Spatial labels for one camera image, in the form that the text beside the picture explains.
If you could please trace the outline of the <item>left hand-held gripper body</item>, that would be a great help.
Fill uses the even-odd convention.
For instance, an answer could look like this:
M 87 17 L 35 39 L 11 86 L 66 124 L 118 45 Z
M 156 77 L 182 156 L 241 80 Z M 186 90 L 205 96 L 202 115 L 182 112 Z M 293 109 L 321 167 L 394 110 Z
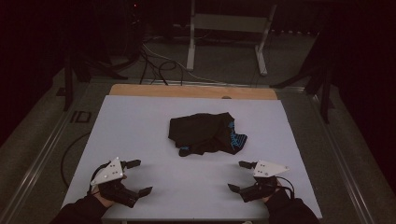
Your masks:
M 90 188 L 98 186 L 106 199 L 133 208 L 138 200 L 138 194 L 121 183 L 125 170 L 121 168 L 121 162 L 119 158 L 116 158 L 100 165 L 92 175 Z

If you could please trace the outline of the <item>dark equipment rack red light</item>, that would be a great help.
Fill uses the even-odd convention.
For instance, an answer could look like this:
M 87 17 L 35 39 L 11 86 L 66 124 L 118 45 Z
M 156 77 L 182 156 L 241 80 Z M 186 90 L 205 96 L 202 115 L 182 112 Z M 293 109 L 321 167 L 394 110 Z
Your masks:
M 139 56 L 145 32 L 145 4 L 143 0 L 124 0 L 127 28 L 126 56 L 135 61 Z

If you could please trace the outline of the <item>aluminium floor rail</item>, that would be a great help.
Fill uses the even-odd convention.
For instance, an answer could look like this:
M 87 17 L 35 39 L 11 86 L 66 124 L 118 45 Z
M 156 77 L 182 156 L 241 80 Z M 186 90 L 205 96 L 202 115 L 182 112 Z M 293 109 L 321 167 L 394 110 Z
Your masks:
M 48 224 L 58 214 L 68 122 L 84 95 L 78 92 L 64 111 L 64 99 L 46 93 L 0 147 L 0 224 Z
M 343 179 L 344 185 L 346 187 L 346 191 L 348 193 L 349 199 L 352 202 L 357 216 L 361 222 L 361 224 L 375 224 L 373 216 L 366 204 L 366 201 L 361 194 L 361 189 L 357 184 L 353 174 L 351 173 L 347 161 L 344 157 L 344 154 L 338 144 L 331 126 L 324 121 L 322 116 L 320 115 L 319 108 L 320 108 L 320 101 L 316 95 L 307 95 L 306 98 L 308 99 L 309 103 L 311 104 L 316 117 L 325 133 L 325 136 L 330 144 L 331 147 L 331 154 L 334 158 L 335 165 L 337 170 Z

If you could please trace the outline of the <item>black stand with angled legs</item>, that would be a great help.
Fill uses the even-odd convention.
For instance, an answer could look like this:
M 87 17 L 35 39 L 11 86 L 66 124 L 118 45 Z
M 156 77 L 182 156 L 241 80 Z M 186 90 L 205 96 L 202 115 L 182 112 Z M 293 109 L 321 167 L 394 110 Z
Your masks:
M 280 83 L 271 85 L 273 89 L 284 89 L 289 85 L 301 80 L 305 77 L 310 77 L 304 87 L 304 92 L 308 95 L 315 95 L 318 90 L 321 90 L 320 110 L 319 113 L 322 119 L 328 123 L 329 116 L 329 103 L 330 103 L 330 90 L 332 85 L 332 63 L 321 63 L 314 65 L 311 68 L 299 72 L 296 76 L 288 78 Z
M 71 107 L 74 100 L 73 75 L 76 74 L 77 79 L 82 82 L 89 82 L 91 80 L 91 74 L 88 69 L 89 65 L 103 72 L 108 77 L 120 80 L 127 79 L 127 77 L 117 74 L 112 69 L 105 67 L 85 54 L 66 55 L 64 58 L 64 90 L 61 92 L 61 95 L 64 97 L 64 111 L 67 111 Z

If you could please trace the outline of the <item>person's left hand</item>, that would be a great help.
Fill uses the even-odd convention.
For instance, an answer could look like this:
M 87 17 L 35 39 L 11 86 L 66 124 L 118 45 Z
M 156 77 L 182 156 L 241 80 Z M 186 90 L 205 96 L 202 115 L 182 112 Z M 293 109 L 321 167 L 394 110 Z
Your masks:
M 95 186 L 93 188 L 92 195 L 106 208 L 109 208 L 115 204 L 114 201 L 110 201 L 109 199 L 106 199 L 105 197 L 102 196 L 98 186 Z

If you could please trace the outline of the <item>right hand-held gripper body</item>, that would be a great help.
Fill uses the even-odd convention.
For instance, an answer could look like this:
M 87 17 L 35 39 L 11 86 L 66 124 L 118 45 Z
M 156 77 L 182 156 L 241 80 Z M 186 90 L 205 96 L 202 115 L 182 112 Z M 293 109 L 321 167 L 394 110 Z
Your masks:
M 240 189 L 238 193 L 245 203 L 259 200 L 271 195 L 277 187 L 276 176 L 285 173 L 290 168 L 269 161 L 258 160 L 253 170 L 253 178 L 256 182 L 247 188 Z

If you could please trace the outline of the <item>white metal stand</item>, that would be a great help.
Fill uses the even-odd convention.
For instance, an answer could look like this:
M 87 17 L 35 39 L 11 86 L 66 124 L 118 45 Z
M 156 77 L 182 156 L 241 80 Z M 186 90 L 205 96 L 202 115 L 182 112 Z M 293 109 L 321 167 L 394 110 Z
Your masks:
M 264 60 L 264 46 L 266 39 L 271 31 L 272 22 L 276 13 L 277 4 L 272 3 L 269 13 L 264 18 L 232 16 L 232 15 L 215 15 L 203 14 L 196 12 L 195 0 L 191 0 L 191 16 L 190 16 L 190 44 L 187 55 L 187 70 L 194 70 L 195 59 L 195 30 L 216 30 L 216 31 L 232 31 L 261 33 L 262 40 L 255 46 L 255 55 L 258 68 L 262 76 L 268 74 L 266 62 Z

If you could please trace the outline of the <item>black shorts with blue print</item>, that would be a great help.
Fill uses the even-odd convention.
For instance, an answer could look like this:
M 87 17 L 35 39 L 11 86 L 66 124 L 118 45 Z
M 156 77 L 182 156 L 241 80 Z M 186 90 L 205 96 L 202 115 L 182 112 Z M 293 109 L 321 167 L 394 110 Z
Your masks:
M 228 112 L 170 119 L 168 138 L 175 142 L 180 157 L 218 151 L 235 155 L 248 140 L 235 131 L 234 118 Z

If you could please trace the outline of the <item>person's right hand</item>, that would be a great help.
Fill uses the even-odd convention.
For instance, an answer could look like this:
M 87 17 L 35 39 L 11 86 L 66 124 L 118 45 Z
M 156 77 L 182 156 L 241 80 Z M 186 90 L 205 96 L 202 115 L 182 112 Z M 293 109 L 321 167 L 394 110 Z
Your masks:
M 262 201 L 264 203 L 267 203 L 280 190 L 280 187 L 282 187 L 282 185 L 279 181 L 277 181 L 277 187 L 275 188 L 275 191 L 271 195 L 269 195 L 267 197 L 263 197 Z

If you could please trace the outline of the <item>wooden table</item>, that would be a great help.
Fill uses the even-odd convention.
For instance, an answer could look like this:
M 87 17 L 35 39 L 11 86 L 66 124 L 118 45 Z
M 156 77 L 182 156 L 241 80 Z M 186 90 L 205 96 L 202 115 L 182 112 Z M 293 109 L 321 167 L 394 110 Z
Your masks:
M 251 89 L 239 87 L 115 84 L 112 86 L 109 94 L 121 96 L 213 99 L 221 99 L 222 96 L 231 96 L 233 99 L 277 100 L 276 92 L 272 89 Z

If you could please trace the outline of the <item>white table cover sheet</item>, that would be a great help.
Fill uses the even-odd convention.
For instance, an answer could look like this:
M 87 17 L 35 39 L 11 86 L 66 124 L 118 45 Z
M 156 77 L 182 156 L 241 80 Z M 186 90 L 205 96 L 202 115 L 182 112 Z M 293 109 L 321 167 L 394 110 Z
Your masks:
M 172 118 L 196 113 L 230 113 L 235 129 L 247 136 L 235 155 L 224 152 L 181 158 L 168 137 Z M 115 158 L 139 160 L 127 171 L 124 185 L 130 190 L 151 188 L 150 195 L 134 207 L 116 204 L 107 219 L 145 221 L 260 220 L 268 217 L 263 203 L 246 203 L 230 191 L 245 188 L 253 174 L 240 161 L 269 161 L 288 167 L 281 176 L 319 216 L 320 208 L 290 123 L 278 100 L 232 100 L 176 97 L 107 96 L 102 104 L 78 168 L 64 198 L 73 203 L 83 197 L 92 173 Z

